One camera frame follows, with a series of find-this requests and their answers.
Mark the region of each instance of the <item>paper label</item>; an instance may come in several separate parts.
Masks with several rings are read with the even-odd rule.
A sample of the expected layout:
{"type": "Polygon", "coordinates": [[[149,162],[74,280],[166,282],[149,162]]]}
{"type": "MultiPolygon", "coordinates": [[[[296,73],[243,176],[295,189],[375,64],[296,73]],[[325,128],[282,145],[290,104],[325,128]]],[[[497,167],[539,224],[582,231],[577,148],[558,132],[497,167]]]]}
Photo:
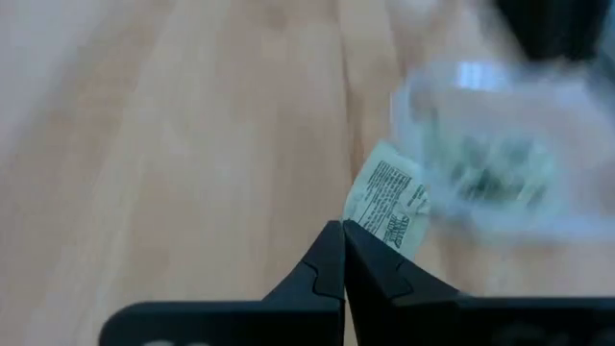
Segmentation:
{"type": "Polygon", "coordinates": [[[419,166],[380,141],[358,173],[344,206],[354,220],[407,259],[413,259],[429,225],[430,202],[419,166]]]}

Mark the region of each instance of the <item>wooden floor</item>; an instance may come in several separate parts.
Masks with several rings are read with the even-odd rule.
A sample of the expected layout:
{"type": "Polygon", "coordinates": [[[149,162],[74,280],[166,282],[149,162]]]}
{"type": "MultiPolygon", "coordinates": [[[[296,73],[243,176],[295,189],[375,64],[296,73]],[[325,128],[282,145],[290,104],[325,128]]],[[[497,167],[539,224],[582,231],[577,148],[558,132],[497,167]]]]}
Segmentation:
{"type": "MultiPolygon", "coordinates": [[[[92,345],[136,301],[262,297],[340,215],[408,67],[510,59],[476,15],[438,0],[0,1],[1,343],[92,345]]],[[[612,294],[613,260],[434,234],[417,256],[487,295],[612,294]]]]}

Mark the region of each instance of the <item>clear plastic container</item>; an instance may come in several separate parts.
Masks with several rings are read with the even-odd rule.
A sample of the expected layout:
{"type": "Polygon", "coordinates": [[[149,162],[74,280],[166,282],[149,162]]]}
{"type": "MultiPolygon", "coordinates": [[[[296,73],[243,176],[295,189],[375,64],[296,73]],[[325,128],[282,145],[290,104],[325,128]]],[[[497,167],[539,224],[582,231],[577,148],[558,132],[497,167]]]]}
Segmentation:
{"type": "Polygon", "coordinates": [[[609,197],[615,183],[608,178],[615,176],[615,131],[608,113],[586,89],[580,75],[562,78],[544,67],[434,63],[411,72],[393,94],[392,139],[402,154],[423,167],[421,179],[433,209],[471,223],[470,229],[482,237],[615,239],[615,198],[609,197]],[[522,171],[521,165],[511,164],[502,170],[501,149],[489,151],[491,159],[481,164],[492,168],[491,162],[497,162],[507,177],[544,170],[531,178],[538,185],[528,188],[535,192],[539,186],[539,202],[529,206],[530,197],[495,199],[484,192],[469,198],[452,170],[445,169],[450,168],[448,159],[442,159],[448,158],[442,153],[455,151],[467,138],[488,148],[530,143],[533,168],[522,171]],[[434,143],[446,143],[436,147],[448,151],[434,151],[434,143]]]}

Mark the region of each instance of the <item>wood grain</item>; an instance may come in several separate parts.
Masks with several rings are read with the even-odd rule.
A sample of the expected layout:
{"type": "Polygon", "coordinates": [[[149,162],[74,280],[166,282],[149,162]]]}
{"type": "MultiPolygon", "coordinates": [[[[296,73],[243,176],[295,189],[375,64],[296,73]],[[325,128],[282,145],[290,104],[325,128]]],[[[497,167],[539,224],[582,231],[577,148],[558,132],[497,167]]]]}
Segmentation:
{"type": "MultiPolygon", "coordinates": [[[[136,301],[262,297],[341,213],[408,70],[516,59],[479,4],[0,2],[3,344],[95,344],[136,301]]],[[[609,253],[430,233],[417,261],[477,294],[612,294],[609,253]]]]}

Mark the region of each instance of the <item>dark object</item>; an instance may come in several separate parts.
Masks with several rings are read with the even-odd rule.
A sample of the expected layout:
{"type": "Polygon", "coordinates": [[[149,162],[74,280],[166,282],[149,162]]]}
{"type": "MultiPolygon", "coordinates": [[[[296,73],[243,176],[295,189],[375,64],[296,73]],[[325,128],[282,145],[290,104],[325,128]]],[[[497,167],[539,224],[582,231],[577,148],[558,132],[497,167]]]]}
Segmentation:
{"type": "Polygon", "coordinates": [[[610,0],[496,0],[530,60],[591,59],[610,0]]]}
{"type": "Polygon", "coordinates": [[[261,302],[135,305],[100,345],[342,345],[344,283],[359,345],[615,345],[615,299],[473,298],[352,221],[330,222],[261,302]]]}

